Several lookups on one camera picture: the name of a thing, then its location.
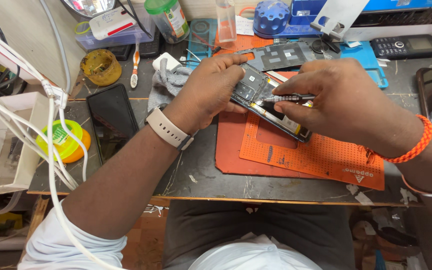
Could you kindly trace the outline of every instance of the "hand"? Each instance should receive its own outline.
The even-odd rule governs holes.
[[[222,110],[245,113],[247,109],[230,102],[230,98],[244,77],[245,70],[239,65],[246,61],[248,58],[240,54],[204,58],[163,113],[188,134],[206,128]]]
[[[274,109],[309,130],[364,145],[395,158],[411,150],[423,124],[380,90],[354,58],[316,60],[273,89],[273,94],[313,94],[313,107],[281,101]]]

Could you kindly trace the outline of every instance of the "wooden floor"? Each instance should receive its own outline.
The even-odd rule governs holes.
[[[153,205],[170,205],[169,200],[151,200]],[[128,243],[123,249],[122,265],[129,270],[160,270],[161,256],[163,254],[164,230],[168,210],[159,212],[143,213],[136,224],[126,235]]]

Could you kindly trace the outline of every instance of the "white shirt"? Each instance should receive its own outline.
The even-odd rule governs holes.
[[[121,250],[127,237],[108,240],[91,235],[66,218],[76,238],[101,260],[122,267]],[[20,270],[94,270],[103,269],[83,255],[68,239],[52,209],[34,231],[26,246]],[[202,254],[189,270],[321,270],[313,261],[276,239],[249,233],[240,240],[224,243]]]

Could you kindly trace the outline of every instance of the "yellow rubber band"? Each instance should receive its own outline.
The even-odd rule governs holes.
[[[78,24],[76,25],[76,27],[74,28],[74,32],[75,32],[76,34],[78,34],[78,35],[80,35],[80,34],[84,34],[84,33],[88,32],[89,29],[91,29],[91,27],[88,27],[88,29],[86,29],[86,30],[84,30],[84,31],[82,31],[82,32],[77,32],[78,26],[80,26],[80,25],[82,25],[82,24],[88,24],[88,23],[89,23],[89,21],[81,21],[81,22],[78,23]]]

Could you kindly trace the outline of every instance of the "red stripe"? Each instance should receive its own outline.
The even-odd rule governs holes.
[[[119,31],[121,31],[123,29],[126,29],[126,28],[128,28],[128,27],[130,27],[132,25],[133,25],[133,23],[130,22],[130,23],[126,24],[126,25],[121,26],[120,28],[116,28],[113,31],[108,32],[107,35],[111,36],[112,34],[118,33]]]

